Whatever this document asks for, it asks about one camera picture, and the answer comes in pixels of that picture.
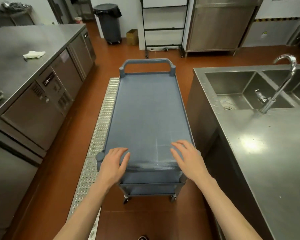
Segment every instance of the cardboard box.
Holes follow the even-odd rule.
[[[132,29],[127,32],[127,44],[128,45],[137,45],[139,43],[138,30]]]

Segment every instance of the white cloth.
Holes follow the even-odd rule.
[[[29,51],[28,54],[23,55],[25,59],[33,59],[33,58],[40,58],[46,52],[45,51]]]

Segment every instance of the floor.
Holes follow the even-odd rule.
[[[90,139],[98,118],[110,77],[119,76],[127,59],[144,58],[138,46],[109,46],[101,39],[96,24],[88,31],[97,59],[74,102],[64,124],[36,174],[4,239],[49,240],[66,222]],[[242,48],[235,56],[219,53],[192,54],[180,58],[179,52],[150,52],[150,58],[168,58],[176,65],[184,104],[187,104],[196,67],[269,65],[279,55],[291,53],[300,63],[300,48]],[[168,70],[165,64],[130,65],[128,72]],[[122,204],[123,194],[112,187],[102,205],[96,239],[212,239],[202,195],[192,181],[183,187],[171,204],[167,197],[133,198]]]

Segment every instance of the forearm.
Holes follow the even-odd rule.
[[[262,240],[211,176],[198,184],[227,240]]]
[[[97,180],[54,240],[87,240],[108,190]]]

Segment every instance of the countertop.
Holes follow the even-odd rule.
[[[85,24],[28,25],[0,28],[1,114],[78,36]],[[40,59],[25,61],[23,54],[45,51]]]
[[[300,240],[300,108],[270,109],[267,114],[256,109],[224,110],[205,76],[269,67],[273,66],[195,68],[194,73],[273,238]]]

